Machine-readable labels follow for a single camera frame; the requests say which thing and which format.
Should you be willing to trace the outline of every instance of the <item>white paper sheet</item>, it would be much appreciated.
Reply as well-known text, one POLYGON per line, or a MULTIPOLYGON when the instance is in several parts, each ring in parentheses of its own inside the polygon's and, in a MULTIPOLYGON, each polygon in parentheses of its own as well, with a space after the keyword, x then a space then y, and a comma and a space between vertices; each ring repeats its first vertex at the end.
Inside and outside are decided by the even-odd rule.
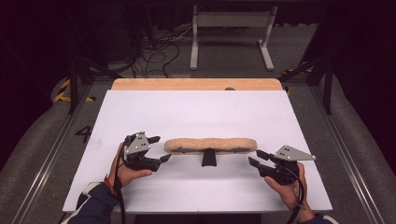
MULTIPOLYGON (((108 91, 65 200, 65 212, 75 210, 78 195, 90 182, 103 180, 125 136, 140 131, 161 137, 147 154, 155 159, 166 155, 166 140, 180 137, 246 137, 268 153, 285 144, 310 153, 284 91, 108 91)), ((218 155, 217 167, 202 167, 201 155, 173 155, 158 172, 122 190, 125 209, 136 214, 287 210, 248 164, 248 156, 274 165, 256 153, 218 155)), ((303 164, 311 207, 331 210, 315 163, 303 164)))

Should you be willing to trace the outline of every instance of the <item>human hand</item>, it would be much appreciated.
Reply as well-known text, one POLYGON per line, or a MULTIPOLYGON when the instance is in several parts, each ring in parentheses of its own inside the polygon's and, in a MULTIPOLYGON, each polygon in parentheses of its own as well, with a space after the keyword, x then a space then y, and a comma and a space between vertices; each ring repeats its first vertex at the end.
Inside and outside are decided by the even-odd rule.
MULTIPOLYGON (((311 208, 308 205, 308 202, 306 201, 306 195, 307 195, 307 185, 306 185, 306 180, 305 180, 305 169, 302 163, 297 162, 298 168, 300 170, 300 180, 304 185, 304 201, 303 201, 303 206, 304 210, 301 210, 300 215, 298 217, 299 222, 304 222, 307 220, 312 219, 315 215, 312 212, 311 208)), ((273 178, 270 176, 266 176, 264 178, 265 182, 268 184, 268 186, 271 187, 274 191, 276 191, 282 202, 289 208, 290 211, 292 211, 295 206, 297 205, 297 195, 296 192, 299 191, 299 183, 298 181, 295 181, 293 184, 290 185, 279 185, 273 178)))
MULTIPOLYGON (((108 176, 108 182, 113 187, 114 179, 116 178, 116 166, 117 166, 117 159, 119 157, 120 148, 122 147, 122 143, 120 143, 119 149, 117 150, 117 154, 114 157, 113 163, 111 164, 110 175, 108 176)), ((126 187, 129 185, 134 179, 151 175, 152 171, 150 170, 131 170, 123 164, 123 160, 120 159, 119 163, 119 170, 118 170, 118 177, 120 181, 120 187, 126 187)))

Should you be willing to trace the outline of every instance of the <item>dark floor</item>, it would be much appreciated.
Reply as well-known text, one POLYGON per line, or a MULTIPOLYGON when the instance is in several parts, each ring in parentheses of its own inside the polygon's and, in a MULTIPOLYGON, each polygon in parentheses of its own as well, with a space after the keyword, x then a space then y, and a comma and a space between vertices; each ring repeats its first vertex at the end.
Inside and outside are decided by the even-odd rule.
MULTIPOLYGON (((315 25, 275 27, 268 44, 275 66, 272 72, 266 71, 256 42, 260 30, 238 30, 238 35, 222 29, 207 30, 200 37, 198 70, 189 69, 191 42, 184 40, 177 43, 179 54, 166 66, 166 72, 185 78, 280 77, 282 71, 298 65, 315 30, 315 25)), ((170 60, 177 55, 177 48, 172 45, 163 52, 170 60)), ((156 57, 160 60, 162 56, 157 54, 151 59, 156 57)), ((163 77, 162 66, 149 63, 149 70, 160 71, 146 73, 143 69, 142 75, 163 77)), ((140 65, 136 64, 135 70, 138 77, 142 76, 140 65)), ((121 74, 133 76, 131 70, 121 74)), ((297 76, 283 85, 290 88, 290 101, 311 152, 320 158, 316 164, 333 206, 326 214, 339 223, 396 223, 391 209, 396 207, 396 178, 375 140, 336 79, 329 116, 320 101, 322 84, 308 87, 305 77, 297 76)), ((63 82, 60 80, 54 87, 53 98, 63 82)), ((86 146, 84 136, 76 133, 87 125, 94 126, 111 83, 108 77, 97 76, 91 87, 80 86, 81 97, 95 97, 94 102, 82 101, 71 116, 69 102, 54 102, 26 132, 0 174, 0 223, 56 223, 61 219, 64 199, 86 146)), ((265 213, 262 223, 286 223, 289 215, 265 213)), ((134 216, 129 215, 127 220, 133 223, 134 216)), ((120 214, 113 216, 113 222, 120 223, 120 214)))

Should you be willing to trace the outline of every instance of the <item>sleeve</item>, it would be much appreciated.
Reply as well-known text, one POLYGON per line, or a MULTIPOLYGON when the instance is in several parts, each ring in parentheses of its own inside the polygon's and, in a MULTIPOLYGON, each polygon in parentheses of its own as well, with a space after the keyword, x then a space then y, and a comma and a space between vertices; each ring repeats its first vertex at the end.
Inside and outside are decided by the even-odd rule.
POLYGON ((78 206, 63 224, 111 223, 111 212, 118 203, 104 182, 93 182, 78 198, 78 206))
POLYGON ((306 222, 299 222, 298 224, 338 224, 332 217, 323 216, 321 213, 315 214, 315 217, 306 222))

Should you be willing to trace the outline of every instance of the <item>dark background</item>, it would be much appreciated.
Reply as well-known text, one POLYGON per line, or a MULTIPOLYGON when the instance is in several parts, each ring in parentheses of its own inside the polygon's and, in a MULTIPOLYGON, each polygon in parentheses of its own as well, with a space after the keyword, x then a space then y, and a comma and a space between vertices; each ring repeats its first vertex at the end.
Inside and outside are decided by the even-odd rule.
MULTIPOLYGON (((66 11, 48 0, 2 1, 0 167, 29 126, 52 106, 52 89, 68 76, 74 55, 86 56, 104 66, 111 60, 132 60, 140 50, 145 18, 150 18, 151 25, 172 30, 191 22, 191 9, 125 7, 122 17, 120 7, 115 5, 68 7, 66 11), (101 29, 109 24, 113 24, 112 30, 101 29)), ((330 52, 346 98, 395 173, 396 77, 392 68, 396 59, 396 17, 391 7, 372 2, 328 10, 280 7, 276 17, 279 25, 319 22, 303 61, 330 52)))

